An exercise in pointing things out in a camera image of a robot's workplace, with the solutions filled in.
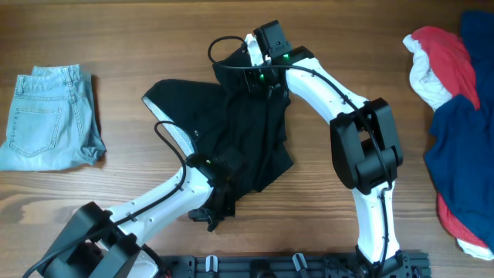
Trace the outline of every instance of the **wire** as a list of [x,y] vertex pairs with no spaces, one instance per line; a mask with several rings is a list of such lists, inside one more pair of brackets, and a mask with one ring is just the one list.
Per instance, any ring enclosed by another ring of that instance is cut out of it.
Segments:
[[177,155],[178,157],[178,160],[180,161],[180,164],[181,164],[181,167],[182,167],[182,176],[181,176],[181,179],[180,181],[175,185],[175,188],[173,188],[170,192],[168,192],[165,196],[159,198],[158,200],[152,202],[151,204],[139,209],[138,211],[134,212],[134,213],[131,213],[129,215],[127,215],[126,217],[124,217],[123,219],[113,223],[112,225],[110,226],[107,226],[107,227],[104,227],[104,228],[101,228],[101,229],[98,229],[97,231],[95,232],[92,232],[90,233],[89,235],[85,235],[85,236],[81,236],[79,237],[78,239],[75,239],[73,240],[72,242],[64,245],[62,248],[59,248],[57,249],[56,251],[53,251],[51,252],[49,255],[46,255],[44,256],[40,261],[38,261],[37,263],[35,263],[33,266],[31,266],[25,273],[24,275],[22,276],[22,278],[28,278],[29,276],[31,276],[32,273],[34,273],[40,266],[42,266],[43,264],[45,263],[48,263],[49,261],[51,261],[52,259],[55,259],[58,255],[64,253],[65,251],[67,251],[68,249],[70,248],[73,248],[74,246],[77,246],[78,244],[80,243],[83,243],[85,241],[87,241],[88,239],[92,239],[92,238],[95,238],[97,236],[101,236],[102,234],[106,233],[106,232],[109,232],[111,231],[112,229],[115,229],[116,227],[118,227],[119,225],[121,224],[124,224],[125,222],[127,221],[130,221],[132,219],[135,219],[136,217],[138,217],[140,214],[146,212],[147,210],[149,209],[152,209],[153,207],[155,207],[156,205],[164,202],[165,200],[167,200],[168,198],[170,198],[173,194],[175,194],[178,190],[181,190],[181,187],[182,185],[184,184],[185,182],[185,176],[186,176],[186,169],[187,169],[187,166],[185,164],[185,160],[182,158],[182,156],[180,155],[180,153],[177,151],[177,149],[165,138],[163,137],[163,135],[158,131],[157,127],[160,125],[160,124],[172,124],[176,127],[179,127],[180,129],[182,129],[191,139],[191,142],[192,142],[192,146],[194,147],[194,152],[197,153],[197,146],[195,144],[195,141],[194,141],[194,138],[185,130],[183,129],[182,127],[180,127],[179,125],[177,125],[176,123],[172,122],[172,121],[168,121],[168,120],[162,120],[162,121],[159,121],[157,122],[155,125],[154,125],[154,132],[156,132],[156,134],[158,135],[158,137]]
[[[208,57],[213,62],[216,66],[223,67],[225,69],[230,69],[230,70],[265,70],[265,69],[285,69],[285,70],[302,70],[304,72],[310,73],[313,76],[317,76],[320,79],[322,79],[324,82],[326,82],[328,85],[330,85],[337,93],[338,95],[343,99],[343,103],[348,103],[350,107],[352,107],[355,110],[355,114],[357,115],[358,119],[360,122],[362,122],[365,131],[369,134],[370,141],[372,142],[374,146],[374,150],[376,151],[377,159],[379,160],[379,164],[381,165],[381,169],[384,172],[384,179],[387,181],[387,187],[381,189],[379,199],[381,200],[381,206],[383,210],[383,219],[384,219],[384,251],[383,251],[383,256],[381,258],[381,263],[379,264],[379,267],[377,269],[377,274],[381,274],[383,267],[384,267],[384,261],[386,260],[386,252],[387,252],[387,242],[389,241],[389,227],[387,223],[387,211],[386,211],[386,203],[385,203],[385,196],[384,193],[390,191],[393,188],[393,181],[391,180],[391,177],[389,175],[389,172],[387,171],[386,164],[384,162],[383,155],[381,153],[381,149],[379,148],[379,145],[377,143],[376,137],[374,136],[374,133],[372,132],[372,128],[369,125],[368,120],[362,115],[358,107],[348,98],[346,94],[341,92],[341,90],[333,84],[330,80],[328,80],[324,75],[318,73],[314,69],[308,69],[303,66],[294,66],[294,65],[264,65],[264,66],[226,66],[221,63],[216,62],[212,57],[211,57],[211,49],[214,44],[216,44],[219,41],[222,41],[224,39],[238,39],[239,37],[237,36],[225,36],[221,37],[219,39],[215,39],[211,45],[208,48]],[[242,39],[242,47],[246,46],[245,41]]]

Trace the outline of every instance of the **black metal base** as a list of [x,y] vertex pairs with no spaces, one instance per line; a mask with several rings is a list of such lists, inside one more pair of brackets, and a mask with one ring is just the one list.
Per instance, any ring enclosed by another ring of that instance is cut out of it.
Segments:
[[[430,278],[431,269],[426,253],[402,253],[400,268],[383,276],[385,278]],[[206,272],[206,258],[194,256],[162,256],[171,271],[171,278],[257,278],[252,277],[251,265],[265,260],[276,278],[353,278],[360,277],[355,263],[355,253],[305,256],[306,273],[297,272],[290,256],[274,257],[219,257],[218,272]]]

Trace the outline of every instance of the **light blue jeans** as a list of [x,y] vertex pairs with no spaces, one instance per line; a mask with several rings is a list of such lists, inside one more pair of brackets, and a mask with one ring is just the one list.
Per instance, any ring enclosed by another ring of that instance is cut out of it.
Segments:
[[0,171],[53,171],[96,163],[105,152],[91,75],[79,65],[19,75],[0,147]]

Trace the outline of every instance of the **wooden surface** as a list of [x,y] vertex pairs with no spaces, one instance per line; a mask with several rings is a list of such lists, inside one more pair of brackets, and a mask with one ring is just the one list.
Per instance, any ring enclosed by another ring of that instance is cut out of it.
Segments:
[[[368,99],[393,107],[404,164],[394,194],[402,249],[430,253],[434,277],[494,276],[492,262],[463,254],[441,227],[435,189],[424,163],[432,110],[408,83],[411,54],[401,43],[424,25],[458,30],[466,8],[484,2],[328,1],[189,2],[0,6],[0,131],[7,123],[17,74],[34,65],[80,63],[95,75],[107,154],[96,167],[63,172],[0,173],[0,277],[20,277],[52,244],[81,205],[103,207],[135,198],[167,180],[177,158],[153,132],[140,98],[155,82],[215,82],[209,43],[244,36],[278,19],[294,46],[304,45],[325,69]],[[226,56],[237,42],[217,45]],[[160,254],[252,255],[349,252],[358,237],[354,201],[334,173],[327,124],[300,98],[286,111],[293,166],[263,193],[237,203],[237,217],[213,233],[183,215],[149,245]],[[0,141],[4,141],[2,132]]]

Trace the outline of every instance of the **jeans waistband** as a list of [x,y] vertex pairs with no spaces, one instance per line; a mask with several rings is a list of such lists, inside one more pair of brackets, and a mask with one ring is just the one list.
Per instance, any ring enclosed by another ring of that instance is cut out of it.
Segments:
[[45,72],[44,76],[17,76],[15,91],[22,93],[23,90],[48,90],[61,83],[73,84],[83,79],[83,73],[79,65],[57,66],[38,68]]

